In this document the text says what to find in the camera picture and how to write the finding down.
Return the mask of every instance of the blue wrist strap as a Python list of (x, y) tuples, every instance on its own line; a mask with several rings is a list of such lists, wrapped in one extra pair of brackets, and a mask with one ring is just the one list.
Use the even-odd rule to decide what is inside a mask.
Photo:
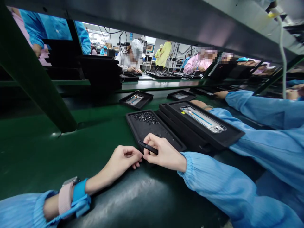
[(86, 204), (83, 207), (76, 211), (76, 217), (83, 215), (86, 211), (90, 209), (91, 197), (85, 193), (86, 188), (86, 181), (88, 178), (84, 179), (83, 181), (79, 182), (75, 185), (74, 193), (73, 193), (73, 202), (71, 207), (76, 206), (78, 203), (85, 201)]
[(61, 219), (74, 214), (76, 212), (76, 217), (83, 215), (90, 209), (91, 197), (85, 193), (86, 181), (88, 178), (79, 182), (74, 187), (73, 193), (73, 202), (71, 204), (71, 209), (67, 212), (57, 216), (52, 221), (48, 222), (44, 227), (48, 227), (49, 225), (58, 224)]

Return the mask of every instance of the pink wrist band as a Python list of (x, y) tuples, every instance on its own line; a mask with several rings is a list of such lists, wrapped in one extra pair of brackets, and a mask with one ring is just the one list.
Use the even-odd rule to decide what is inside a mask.
[(74, 182), (70, 182), (63, 186), (59, 191), (59, 200), (58, 200), (58, 208), (59, 214), (63, 214), (71, 209), (71, 191)]

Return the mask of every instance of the dark green steel bar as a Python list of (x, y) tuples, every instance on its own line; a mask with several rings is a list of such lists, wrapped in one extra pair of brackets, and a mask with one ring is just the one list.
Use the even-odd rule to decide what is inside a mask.
[(0, 21), (3, 22), (0, 36), (0, 65), (62, 133), (75, 131), (77, 126), (75, 119), (3, 0), (0, 0)]
[[(293, 68), (294, 66), (298, 65), (300, 62), (302, 62), (304, 60), (304, 55), (298, 55), (297, 57), (295, 57), (293, 60), (291, 60), (288, 64), (287, 64), (287, 71), (289, 71), (291, 68)], [(277, 80), (279, 80), (283, 75), (283, 69), (281, 69), (278, 72), (275, 72), (273, 74), (273, 76), (267, 81), (265, 82), (263, 85), (261, 85), (255, 92), (254, 95), (259, 95), (261, 94), (265, 89), (267, 89), (269, 86), (271, 86), (273, 83), (275, 83)]]

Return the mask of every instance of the yellow smock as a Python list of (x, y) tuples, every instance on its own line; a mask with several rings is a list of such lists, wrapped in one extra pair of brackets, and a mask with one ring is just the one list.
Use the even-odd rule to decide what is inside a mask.
[(159, 59), (159, 56), (160, 56), (160, 55), (161, 55), (161, 50), (158, 49), (157, 52), (156, 52), (156, 54), (155, 54), (155, 58), (156, 58), (155, 64), (156, 64), (156, 65), (157, 65), (157, 62), (158, 62), (158, 59)]
[(171, 47), (172, 47), (171, 42), (165, 42), (161, 50), (161, 56), (158, 58), (156, 65), (163, 67), (166, 65), (166, 61), (170, 55)]

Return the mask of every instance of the shelf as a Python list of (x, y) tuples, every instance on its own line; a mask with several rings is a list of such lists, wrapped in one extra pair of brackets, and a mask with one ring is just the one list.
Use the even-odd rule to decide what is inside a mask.
[[(188, 45), (214, 46), (237, 55), (268, 62), (281, 63), (278, 42), (280, 27), (254, 1), (191, 0), (171, 2), (156, 0), (153, 4), (129, 1), (7, 0), (7, 5), (21, 9), (83, 21), (92, 24), (144, 34)], [(119, 5), (114, 14), (113, 8)], [(124, 9), (136, 10), (126, 14)], [(145, 18), (146, 9), (153, 20)], [(185, 12), (191, 17), (185, 20)], [(288, 61), (304, 54), (304, 46), (284, 31), (285, 53)]]

